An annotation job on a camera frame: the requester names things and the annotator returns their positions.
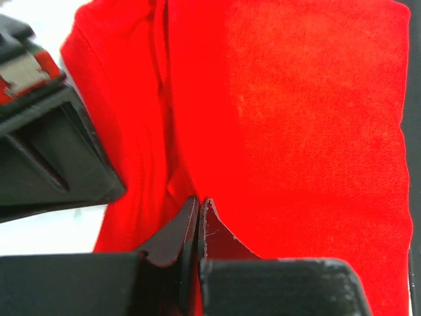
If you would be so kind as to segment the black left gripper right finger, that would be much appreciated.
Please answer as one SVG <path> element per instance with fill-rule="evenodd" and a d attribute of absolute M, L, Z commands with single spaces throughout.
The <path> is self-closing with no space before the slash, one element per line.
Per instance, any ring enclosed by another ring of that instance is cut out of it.
<path fill-rule="evenodd" d="M 204 315 L 371 315 L 360 280 L 331 258 L 261 259 L 201 206 L 199 280 Z"/>

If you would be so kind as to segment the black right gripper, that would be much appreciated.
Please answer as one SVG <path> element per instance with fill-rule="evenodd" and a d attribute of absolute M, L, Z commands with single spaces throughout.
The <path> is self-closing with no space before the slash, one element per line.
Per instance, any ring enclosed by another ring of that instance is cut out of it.
<path fill-rule="evenodd" d="M 125 194 L 83 101 L 25 22 L 1 16 L 1 221 Z"/>

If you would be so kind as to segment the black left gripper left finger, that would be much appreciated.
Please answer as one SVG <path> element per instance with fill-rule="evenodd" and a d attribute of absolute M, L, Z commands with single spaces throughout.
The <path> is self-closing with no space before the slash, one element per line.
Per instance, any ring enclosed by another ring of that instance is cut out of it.
<path fill-rule="evenodd" d="M 1 258 L 2 315 L 193 315 L 199 202 L 134 251 Z"/>

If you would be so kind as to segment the red t shirt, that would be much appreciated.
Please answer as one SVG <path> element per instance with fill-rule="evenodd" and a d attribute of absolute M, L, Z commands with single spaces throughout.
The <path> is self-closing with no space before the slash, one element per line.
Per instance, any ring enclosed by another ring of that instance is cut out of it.
<path fill-rule="evenodd" d="M 95 251 L 129 251 L 189 196 L 265 259 L 333 257 L 375 315 L 409 312 L 396 1 L 92 1 L 61 55 L 126 185 Z"/>

